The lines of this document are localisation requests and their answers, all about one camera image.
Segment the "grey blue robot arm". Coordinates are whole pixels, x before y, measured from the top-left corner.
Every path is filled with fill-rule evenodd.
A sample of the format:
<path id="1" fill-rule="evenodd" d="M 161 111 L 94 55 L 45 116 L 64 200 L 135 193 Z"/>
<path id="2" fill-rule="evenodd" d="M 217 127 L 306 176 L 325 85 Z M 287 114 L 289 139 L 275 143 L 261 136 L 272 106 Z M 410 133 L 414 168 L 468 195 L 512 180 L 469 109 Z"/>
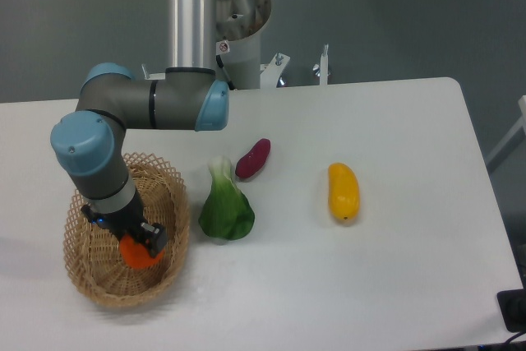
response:
<path id="1" fill-rule="evenodd" d="M 116 238 L 131 237 L 152 257 L 163 251 L 167 232 L 144 218 L 122 143 L 129 129 L 225 128 L 228 87 L 215 73 L 216 2 L 168 0 L 164 78 L 138 81 L 125 67 L 101 63 L 86 77 L 76 110 L 50 135 L 59 164 L 87 201 L 86 218 Z"/>

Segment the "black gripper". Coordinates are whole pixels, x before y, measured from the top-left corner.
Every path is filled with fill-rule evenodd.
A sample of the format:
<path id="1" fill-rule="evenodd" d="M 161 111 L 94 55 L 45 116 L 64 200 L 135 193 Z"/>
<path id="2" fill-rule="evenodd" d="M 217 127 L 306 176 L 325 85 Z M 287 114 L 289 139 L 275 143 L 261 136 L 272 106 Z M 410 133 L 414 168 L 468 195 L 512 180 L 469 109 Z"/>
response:
<path id="1" fill-rule="evenodd" d="M 144 204 L 139 192 L 120 210 L 103 214 L 89 204 L 81 207 L 81 213 L 90 224 L 107 229 L 118 240 L 125 234 L 142 245 L 150 257 L 157 257 L 168 243 L 166 228 L 159 223 L 148 224 L 144 217 Z"/>

